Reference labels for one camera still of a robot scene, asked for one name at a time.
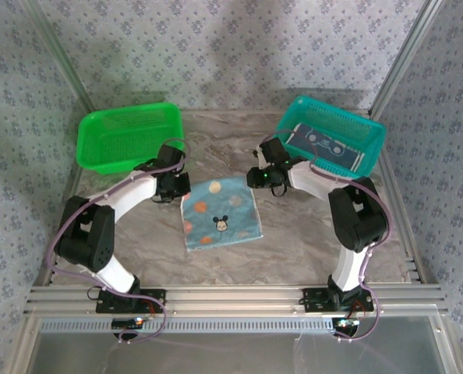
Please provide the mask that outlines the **polka dot Mickey towel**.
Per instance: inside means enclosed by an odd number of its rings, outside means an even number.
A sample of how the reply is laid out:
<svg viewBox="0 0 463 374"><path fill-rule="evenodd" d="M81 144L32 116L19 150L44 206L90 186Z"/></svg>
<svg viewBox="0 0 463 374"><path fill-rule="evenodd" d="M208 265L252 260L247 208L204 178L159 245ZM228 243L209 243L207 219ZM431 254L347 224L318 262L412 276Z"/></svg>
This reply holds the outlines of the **polka dot Mickey towel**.
<svg viewBox="0 0 463 374"><path fill-rule="evenodd" d="M197 183L182 197L180 207L190 252L263 237L256 200L244 176Z"/></svg>

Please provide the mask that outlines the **teal plastic basket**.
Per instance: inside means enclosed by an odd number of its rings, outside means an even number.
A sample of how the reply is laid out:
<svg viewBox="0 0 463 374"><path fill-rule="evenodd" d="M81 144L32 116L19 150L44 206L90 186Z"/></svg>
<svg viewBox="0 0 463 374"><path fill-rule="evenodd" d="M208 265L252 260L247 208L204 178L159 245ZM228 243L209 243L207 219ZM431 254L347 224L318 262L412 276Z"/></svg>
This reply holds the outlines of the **teal plastic basket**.
<svg viewBox="0 0 463 374"><path fill-rule="evenodd" d="M288 145L287 138L293 133L294 127L301 122L365 153L359 169L350 171L318 158L316 151L308 153ZM387 130L380 123L307 96L294 99L276 130L276 137L281 140L291 156L315 159L317 167L347 178L359 178L371 174L384 145L386 134Z"/></svg>

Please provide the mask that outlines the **aluminium rail beam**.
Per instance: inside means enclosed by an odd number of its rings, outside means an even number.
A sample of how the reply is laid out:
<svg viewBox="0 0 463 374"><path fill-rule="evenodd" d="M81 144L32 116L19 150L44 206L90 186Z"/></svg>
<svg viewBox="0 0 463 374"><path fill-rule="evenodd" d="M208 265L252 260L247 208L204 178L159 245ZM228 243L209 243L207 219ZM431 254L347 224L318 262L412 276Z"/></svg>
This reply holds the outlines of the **aluminium rail beam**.
<svg viewBox="0 0 463 374"><path fill-rule="evenodd" d="M372 284L383 316L448 314L444 293L435 284ZM166 308L175 317L300 316L302 287L166 286ZM24 306L35 316L86 316L96 309L99 290L87 286L35 287Z"/></svg>

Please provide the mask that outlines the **aluminium frame post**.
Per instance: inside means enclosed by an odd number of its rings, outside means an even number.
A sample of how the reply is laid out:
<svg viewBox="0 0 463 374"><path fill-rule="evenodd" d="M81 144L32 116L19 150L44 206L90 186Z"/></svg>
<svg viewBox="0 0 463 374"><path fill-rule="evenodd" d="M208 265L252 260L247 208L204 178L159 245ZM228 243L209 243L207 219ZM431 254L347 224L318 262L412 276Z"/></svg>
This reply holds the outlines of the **aluminium frame post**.
<svg viewBox="0 0 463 374"><path fill-rule="evenodd" d="M412 63L416 52L422 45L422 42L426 39L429 29L433 25L433 21L436 19L437 13L440 11L441 6L445 1L446 0L424 1L422 8L419 10L418 15L410 28L408 36L402 44L391 69L386 75L375 100L368 110L369 117L372 120L376 121L382 115L402 77Z"/></svg>
<svg viewBox="0 0 463 374"><path fill-rule="evenodd" d="M76 96L80 106L87 113L95 111L90 95L87 93L76 69L58 39L52 24L45 15L38 0L19 0L31 23L40 34L46 48L55 60L55 64Z"/></svg>

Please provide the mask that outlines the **navy blue printed towel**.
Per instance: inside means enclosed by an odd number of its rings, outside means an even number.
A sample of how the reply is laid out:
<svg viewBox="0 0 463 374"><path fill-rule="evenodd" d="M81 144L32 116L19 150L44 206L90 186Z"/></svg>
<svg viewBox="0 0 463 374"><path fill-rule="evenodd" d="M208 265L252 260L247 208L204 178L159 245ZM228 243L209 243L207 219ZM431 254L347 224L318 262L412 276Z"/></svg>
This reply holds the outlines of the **navy blue printed towel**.
<svg viewBox="0 0 463 374"><path fill-rule="evenodd" d="M361 151L353 149L302 122L294 127L293 133L287 138L286 143L308 153L316 151L318 158L350 171L356 170L364 157L364 153Z"/></svg>

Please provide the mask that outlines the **grey metal panel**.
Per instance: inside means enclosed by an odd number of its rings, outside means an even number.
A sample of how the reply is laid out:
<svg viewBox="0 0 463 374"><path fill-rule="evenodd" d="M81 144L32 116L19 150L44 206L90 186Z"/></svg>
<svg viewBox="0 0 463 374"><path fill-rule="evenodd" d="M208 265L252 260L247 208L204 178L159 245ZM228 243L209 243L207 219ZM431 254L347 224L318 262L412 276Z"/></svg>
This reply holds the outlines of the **grey metal panel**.
<svg viewBox="0 0 463 374"><path fill-rule="evenodd" d="M127 344L114 333L40 328L21 374L460 374L429 316L384 317L357 341L332 333L162 333Z"/></svg>

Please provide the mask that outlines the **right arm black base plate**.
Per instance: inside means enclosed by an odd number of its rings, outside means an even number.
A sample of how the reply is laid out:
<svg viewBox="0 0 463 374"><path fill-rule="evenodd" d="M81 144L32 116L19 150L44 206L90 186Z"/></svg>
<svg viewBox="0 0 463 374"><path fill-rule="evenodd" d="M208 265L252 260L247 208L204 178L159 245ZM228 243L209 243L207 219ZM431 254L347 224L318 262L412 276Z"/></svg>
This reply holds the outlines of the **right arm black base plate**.
<svg viewBox="0 0 463 374"><path fill-rule="evenodd" d="M306 312L373 312L373 298L356 288L339 293L331 288L303 288L299 299Z"/></svg>

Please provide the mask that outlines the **green plastic basket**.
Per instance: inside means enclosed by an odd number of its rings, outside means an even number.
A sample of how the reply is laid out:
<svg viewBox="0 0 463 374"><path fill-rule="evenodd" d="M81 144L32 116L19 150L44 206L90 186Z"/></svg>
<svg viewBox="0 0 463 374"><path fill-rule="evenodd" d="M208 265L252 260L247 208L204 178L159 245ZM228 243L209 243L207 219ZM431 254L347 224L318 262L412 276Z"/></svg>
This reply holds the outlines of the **green plastic basket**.
<svg viewBox="0 0 463 374"><path fill-rule="evenodd" d="M103 175L131 171L156 157L166 140L183 137L181 111L173 103L95 111L80 122L76 162Z"/></svg>

